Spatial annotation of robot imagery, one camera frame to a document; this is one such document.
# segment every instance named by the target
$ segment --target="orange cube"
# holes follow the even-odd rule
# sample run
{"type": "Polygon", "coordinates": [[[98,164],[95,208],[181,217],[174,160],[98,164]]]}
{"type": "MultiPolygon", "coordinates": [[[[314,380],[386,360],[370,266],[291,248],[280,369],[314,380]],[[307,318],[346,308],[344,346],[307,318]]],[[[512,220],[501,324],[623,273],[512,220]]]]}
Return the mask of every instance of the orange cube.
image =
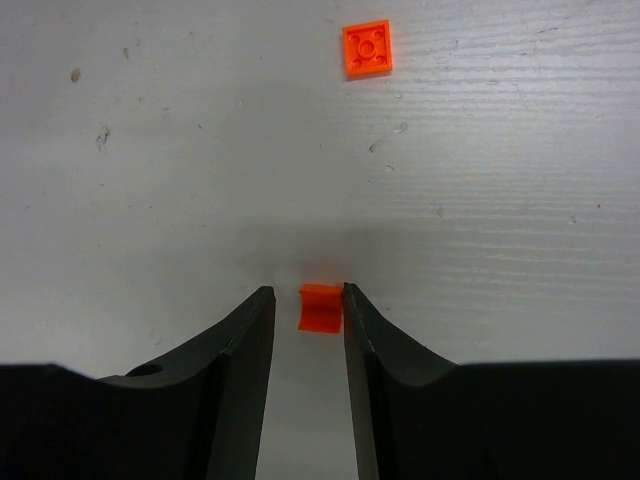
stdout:
{"type": "Polygon", "coordinates": [[[300,288],[302,313],[298,330],[340,333],[343,287],[305,284],[300,288]]]}
{"type": "Polygon", "coordinates": [[[390,72],[393,68],[389,20],[344,27],[342,45],[349,77],[390,72]]]}

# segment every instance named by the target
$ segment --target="tabletop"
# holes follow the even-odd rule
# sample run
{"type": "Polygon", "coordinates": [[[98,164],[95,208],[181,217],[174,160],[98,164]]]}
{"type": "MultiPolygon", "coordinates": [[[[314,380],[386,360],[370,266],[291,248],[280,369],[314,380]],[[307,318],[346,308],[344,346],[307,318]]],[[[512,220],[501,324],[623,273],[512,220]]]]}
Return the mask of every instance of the tabletop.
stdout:
{"type": "Polygon", "coordinates": [[[1,3],[0,361],[124,373],[273,285],[258,478],[312,480],[356,470],[304,282],[455,362],[637,356],[637,2],[1,3]]]}

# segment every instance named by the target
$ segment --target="gray surface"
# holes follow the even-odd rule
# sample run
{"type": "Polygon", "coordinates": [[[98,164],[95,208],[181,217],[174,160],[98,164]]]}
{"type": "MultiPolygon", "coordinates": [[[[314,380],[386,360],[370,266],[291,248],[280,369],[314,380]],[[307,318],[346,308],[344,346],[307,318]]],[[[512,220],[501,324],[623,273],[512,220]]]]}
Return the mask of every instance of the gray surface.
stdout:
{"type": "Polygon", "coordinates": [[[123,373],[272,284],[259,478],[312,480],[355,456],[303,281],[458,362],[637,355],[637,2],[0,5],[0,361],[123,373]]]}

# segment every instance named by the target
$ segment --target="orange block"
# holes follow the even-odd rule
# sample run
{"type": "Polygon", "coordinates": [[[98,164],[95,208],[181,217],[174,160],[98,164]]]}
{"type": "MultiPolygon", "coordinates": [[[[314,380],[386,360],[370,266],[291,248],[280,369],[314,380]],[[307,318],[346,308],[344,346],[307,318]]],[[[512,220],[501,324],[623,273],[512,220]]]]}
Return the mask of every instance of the orange block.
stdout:
{"type": "Polygon", "coordinates": [[[298,330],[340,333],[343,287],[305,284],[300,288],[302,313],[298,330]]]}
{"type": "Polygon", "coordinates": [[[393,68],[389,20],[344,27],[342,45],[349,77],[390,72],[393,68]]]}

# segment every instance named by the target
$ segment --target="scratched surface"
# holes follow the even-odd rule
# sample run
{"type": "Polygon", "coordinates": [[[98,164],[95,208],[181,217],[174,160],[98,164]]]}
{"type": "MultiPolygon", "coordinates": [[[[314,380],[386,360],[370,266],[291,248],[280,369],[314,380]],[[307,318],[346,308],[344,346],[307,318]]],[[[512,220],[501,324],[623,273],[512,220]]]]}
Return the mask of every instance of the scratched surface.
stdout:
{"type": "Polygon", "coordinates": [[[258,478],[353,479],[303,281],[458,362],[638,355],[638,2],[0,4],[0,361],[122,373],[274,285],[258,478]]]}

